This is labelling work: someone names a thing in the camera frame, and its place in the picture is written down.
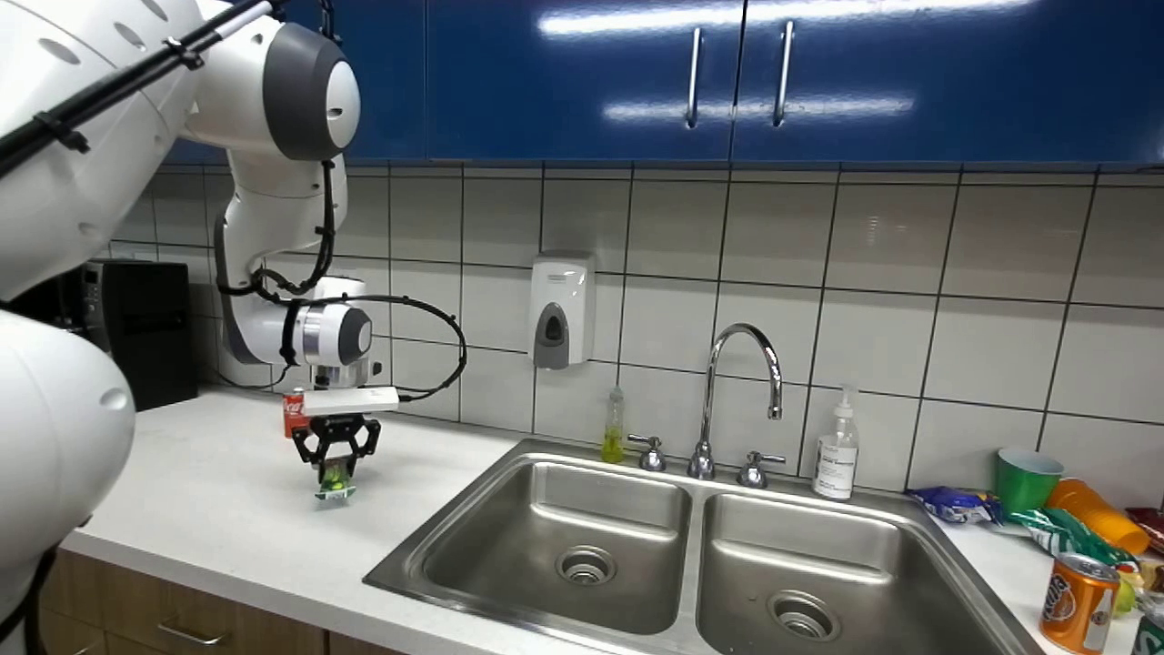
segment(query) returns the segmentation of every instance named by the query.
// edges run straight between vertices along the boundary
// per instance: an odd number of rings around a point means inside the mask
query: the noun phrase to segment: faucet
[[[772,380],[772,401],[767,401],[767,419],[777,419],[783,414],[783,366],[777,366],[777,356],[767,342],[767,333],[751,322],[726,322],[715,342],[714,342],[714,352],[708,352],[708,365],[705,365],[705,394],[701,394],[701,429],[697,429],[697,443],[693,443],[693,456],[687,463],[687,477],[697,477],[697,479],[708,479],[715,477],[715,463],[714,463],[714,390],[715,390],[715,365],[718,365],[718,352],[726,344],[732,333],[751,333],[763,358],[767,358],[767,380]]]

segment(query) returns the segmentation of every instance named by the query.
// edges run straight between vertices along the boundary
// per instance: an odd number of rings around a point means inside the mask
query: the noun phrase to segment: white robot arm
[[[178,135],[227,151],[235,191],[218,229],[218,283],[233,292],[235,356],[340,366],[367,349],[367,311],[347,301],[299,305],[313,293],[286,292],[281,301],[290,298],[290,311],[269,301],[281,283],[266,259],[332,241],[344,217],[339,151],[358,123],[358,94],[332,38],[266,10],[218,0],[0,0],[0,624],[16,612],[38,553],[111,487],[135,424],[129,390],[106,352],[9,315],[4,301],[96,255]],[[149,49],[175,49],[183,66],[149,69],[152,80],[77,128],[46,113]],[[25,135],[43,128],[49,137],[30,144]],[[20,629],[0,631],[0,655],[16,652]]]

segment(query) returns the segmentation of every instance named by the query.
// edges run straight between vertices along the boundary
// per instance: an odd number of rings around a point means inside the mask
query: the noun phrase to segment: white countertop
[[[281,435],[281,403],[202,394],[136,414],[123,477],[65,545],[396,652],[580,655],[589,646],[362,584],[512,443],[512,432],[386,419],[379,452],[356,470],[356,498],[321,510],[313,470]],[[1035,629],[1049,557],[983,527],[946,536],[1017,622],[1060,652]],[[1132,631],[1136,619],[1120,619],[1105,652],[1126,655]]]

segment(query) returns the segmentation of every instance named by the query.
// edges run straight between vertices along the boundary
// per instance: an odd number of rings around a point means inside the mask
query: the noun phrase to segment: green bottle
[[[596,448],[604,463],[624,463],[624,429],[620,429],[620,394],[608,395],[604,443]]]

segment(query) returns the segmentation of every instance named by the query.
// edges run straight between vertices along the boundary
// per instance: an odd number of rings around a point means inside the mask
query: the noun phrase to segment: stainless steel sink
[[[522,456],[492,470],[367,580],[504,622],[660,631],[689,493],[632,470]]]
[[[1040,652],[897,493],[748,489],[522,443],[369,584],[608,652]]]
[[[900,514],[715,493],[697,629],[715,652],[999,652],[1005,606]]]

